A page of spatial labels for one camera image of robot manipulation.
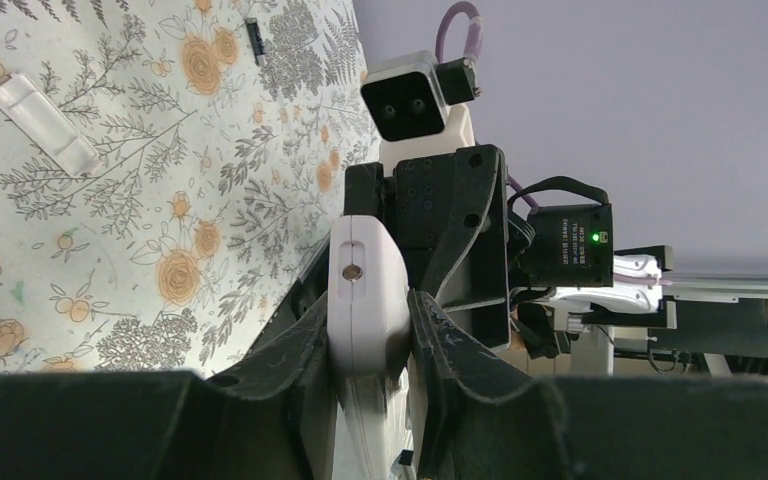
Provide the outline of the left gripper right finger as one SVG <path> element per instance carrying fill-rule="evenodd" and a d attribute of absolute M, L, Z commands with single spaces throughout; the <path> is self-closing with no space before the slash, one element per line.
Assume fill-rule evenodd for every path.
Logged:
<path fill-rule="evenodd" d="M 422 479 L 768 479 L 767 378 L 532 378 L 407 304 Z"/>

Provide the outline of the white battery cover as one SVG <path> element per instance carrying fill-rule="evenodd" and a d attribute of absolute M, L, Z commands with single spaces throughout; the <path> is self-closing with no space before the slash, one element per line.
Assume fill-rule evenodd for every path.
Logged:
<path fill-rule="evenodd" d="M 102 166 L 87 137 L 26 75 L 0 83 L 0 111 L 69 177 L 90 177 Z"/>

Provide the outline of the white AC remote control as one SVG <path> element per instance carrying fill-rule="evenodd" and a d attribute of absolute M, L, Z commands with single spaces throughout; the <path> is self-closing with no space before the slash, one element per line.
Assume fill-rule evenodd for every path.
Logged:
<path fill-rule="evenodd" d="M 329 246 L 329 362 L 364 479 L 389 478 L 408 438 L 408 291 L 403 257 L 384 224 L 368 215 L 338 218 Z"/>

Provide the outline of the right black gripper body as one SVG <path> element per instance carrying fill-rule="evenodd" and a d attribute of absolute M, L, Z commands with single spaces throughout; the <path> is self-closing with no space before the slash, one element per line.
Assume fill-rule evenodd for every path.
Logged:
<path fill-rule="evenodd" d="M 344 212 L 385 225 L 409 284 L 430 294 L 451 320 L 491 350 L 510 343 L 507 168 L 494 145 L 347 168 Z"/>

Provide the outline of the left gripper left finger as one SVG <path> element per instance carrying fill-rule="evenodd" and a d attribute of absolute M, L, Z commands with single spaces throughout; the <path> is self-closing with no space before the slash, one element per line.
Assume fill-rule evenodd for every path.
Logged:
<path fill-rule="evenodd" d="M 0 375 L 0 479 L 328 479 L 327 301 L 221 373 Z"/>

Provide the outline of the floral patterned table mat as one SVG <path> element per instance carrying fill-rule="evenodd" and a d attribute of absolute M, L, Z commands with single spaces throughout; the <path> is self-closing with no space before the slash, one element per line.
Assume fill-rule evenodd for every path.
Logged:
<path fill-rule="evenodd" d="M 12 74 L 102 166 L 69 177 L 0 111 L 0 374 L 225 369 L 378 152 L 349 1 L 0 1 Z"/>

